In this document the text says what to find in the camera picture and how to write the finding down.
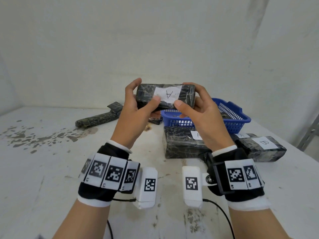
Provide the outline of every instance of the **blue basket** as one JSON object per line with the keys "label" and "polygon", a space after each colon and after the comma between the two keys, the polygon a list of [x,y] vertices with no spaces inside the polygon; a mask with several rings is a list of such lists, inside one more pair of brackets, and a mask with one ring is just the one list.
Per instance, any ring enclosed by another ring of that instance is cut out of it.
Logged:
{"label": "blue basket", "polygon": [[[224,119],[225,126],[229,133],[239,133],[245,123],[249,123],[251,118],[242,112],[242,108],[232,103],[226,102],[222,99],[212,98],[217,104],[220,112],[225,112],[232,119]],[[164,126],[185,126],[195,127],[189,117],[180,118],[181,112],[178,110],[163,110],[161,111]]]}

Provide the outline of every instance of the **table surface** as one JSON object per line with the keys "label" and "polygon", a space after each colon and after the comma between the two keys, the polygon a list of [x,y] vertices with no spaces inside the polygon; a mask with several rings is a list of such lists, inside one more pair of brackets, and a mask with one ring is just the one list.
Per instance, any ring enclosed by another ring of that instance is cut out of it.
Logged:
{"label": "table surface", "polygon": [[[0,238],[51,238],[77,196],[78,174],[91,152],[111,137],[117,121],[77,129],[78,119],[108,110],[23,107],[0,117]],[[273,136],[287,148],[277,162],[257,163],[272,210],[290,237],[318,238],[319,163],[255,121],[242,132]],[[201,209],[183,203],[181,169],[205,165],[199,159],[165,159],[163,124],[151,124],[130,158],[158,171],[156,204],[139,210],[112,202],[114,238],[231,238],[224,215],[211,203]],[[132,195],[117,193],[116,198]],[[203,188],[203,198],[227,210],[223,197]],[[109,238],[106,228],[104,238]]]}

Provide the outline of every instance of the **white wall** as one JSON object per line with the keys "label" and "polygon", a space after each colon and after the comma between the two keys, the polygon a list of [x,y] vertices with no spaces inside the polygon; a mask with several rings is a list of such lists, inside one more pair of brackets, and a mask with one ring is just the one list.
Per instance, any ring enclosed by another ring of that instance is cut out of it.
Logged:
{"label": "white wall", "polygon": [[1,0],[0,49],[25,105],[195,81],[296,143],[319,112],[318,20],[318,0]]}
{"label": "white wall", "polygon": [[0,116],[21,106],[0,52]]}

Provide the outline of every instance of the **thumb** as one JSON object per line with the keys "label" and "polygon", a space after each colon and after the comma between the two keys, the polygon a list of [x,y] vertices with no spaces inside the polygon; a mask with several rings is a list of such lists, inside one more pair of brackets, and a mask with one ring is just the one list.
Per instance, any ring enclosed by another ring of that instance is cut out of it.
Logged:
{"label": "thumb", "polygon": [[193,117],[197,114],[197,111],[195,111],[193,108],[191,108],[189,105],[185,104],[181,100],[176,100],[174,102],[174,106],[177,110],[190,117],[191,119],[193,119]]}
{"label": "thumb", "polygon": [[151,114],[159,106],[160,100],[161,98],[159,96],[154,96],[146,106],[141,108],[141,110]]}

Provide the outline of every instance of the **handwritten label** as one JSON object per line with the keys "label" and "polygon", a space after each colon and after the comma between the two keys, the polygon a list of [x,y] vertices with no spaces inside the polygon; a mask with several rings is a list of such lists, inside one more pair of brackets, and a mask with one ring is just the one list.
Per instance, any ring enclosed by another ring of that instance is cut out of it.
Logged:
{"label": "handwritten label", "polygon": [[277,145],[270,141],[267,137],[252,138],[252,140],[258,143],[265,150],[278,148]]}
{"label": "handwritten label", "polygon": [[202,137],[199,135],[197,131],[190,131],[195,140],[202,140]]}
{"label": "handwritten label", "polygon": [[174,101],[178,100],[179,94],[181,92],[182,86],[171,86],[168,88],[159,88],[156,87],[154,90],[154,96],[161,97],[161,101],[165,101],[167,103],[174,103]]}
{"label": "handwritten label", "polygon": [[249,138],[250,136],[246,133],[235,133],[235,135],[239,138]]}

